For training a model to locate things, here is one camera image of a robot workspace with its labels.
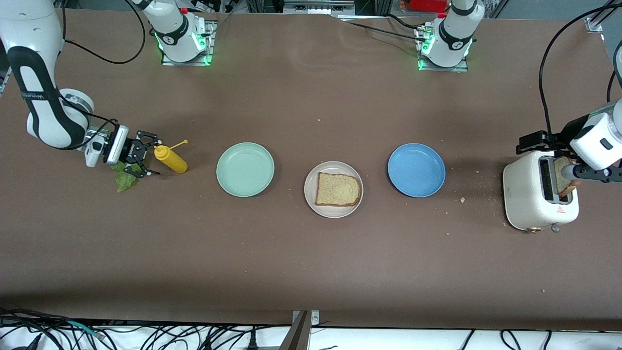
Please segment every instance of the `mustard bottle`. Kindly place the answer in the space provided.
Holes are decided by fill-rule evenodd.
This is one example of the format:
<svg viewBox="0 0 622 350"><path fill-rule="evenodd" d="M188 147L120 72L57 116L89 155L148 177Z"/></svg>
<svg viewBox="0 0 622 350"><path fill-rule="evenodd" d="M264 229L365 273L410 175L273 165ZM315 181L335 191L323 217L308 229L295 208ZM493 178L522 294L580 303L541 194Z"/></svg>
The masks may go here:
<svg viewBox="0 0 622 350"><path fill-rule="evenodd" d="M171 149L184 143L188 143L188 140L183 140L173 147L158 145L154 147L154 155L157 160L166 164L166 166L173 169L176 173L183 174L186 170L188 170L188 163L178 156L177 153L171 151Z"/></svg>

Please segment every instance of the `bread crust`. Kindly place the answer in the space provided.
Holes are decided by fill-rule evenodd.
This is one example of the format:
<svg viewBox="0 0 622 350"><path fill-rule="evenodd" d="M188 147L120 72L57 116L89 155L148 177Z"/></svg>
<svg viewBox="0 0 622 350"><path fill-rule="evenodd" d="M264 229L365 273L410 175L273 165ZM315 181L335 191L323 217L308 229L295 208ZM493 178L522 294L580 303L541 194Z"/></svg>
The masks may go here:
<svg viewBox="0 0 622 350"><path fill-rule="evenodd" d="M317 203L317 197L320 194L320 175L319 174L324 174L324 175L329 175L329 176L332 176L332 175L343 175L343 176L347 176L347 177L353 178L354 181L356 181L356 184L358 185L358 197L356 197L354 202L347 203L347 204L318 204ZM329 174L329 173L324 173L324 172L320 171L318 173L318 176L317 176L317 192L315 193L315 205L319 206L319 207L353 207L361 199L361 192L362 192L361 191L361 183L358 182L358 179L355 178L354 176L347 175L347 174Z"/></svg>

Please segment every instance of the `brown tabletop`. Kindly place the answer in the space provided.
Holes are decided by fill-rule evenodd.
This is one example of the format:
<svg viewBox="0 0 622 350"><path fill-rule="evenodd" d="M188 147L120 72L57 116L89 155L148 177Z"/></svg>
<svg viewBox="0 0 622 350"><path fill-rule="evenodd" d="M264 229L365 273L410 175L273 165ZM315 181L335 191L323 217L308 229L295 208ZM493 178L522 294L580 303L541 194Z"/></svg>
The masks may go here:
<svg viewBox="0 0 622 350"><path fill-rule="evenodd" d="M67 11L67 38L105 57L139 45L131 12ZM365 21L408 34L385 19ZM286 323L321 310L335 325L622 329L621 189L584 184L562 232L510 228L500 174L518 138L544 127L537 72L550 21L483 21L468 73L420 72L412 42L328 16L233 15L211 67L162 67L142 55L111 65L67 46L59 87L131 133L157 133L190 169L117 193L90 169L26 133L14 80L0 98L0 298L83 318ZM598 34L571 27L547 61L555 130L605 102L611 64ZM224 150L256 142L274 157L270 186L228 195ZM443 188L406 197L391 152L424 143ZM363 178L359 208L326 219L303 182L322 161Z"/></svg>

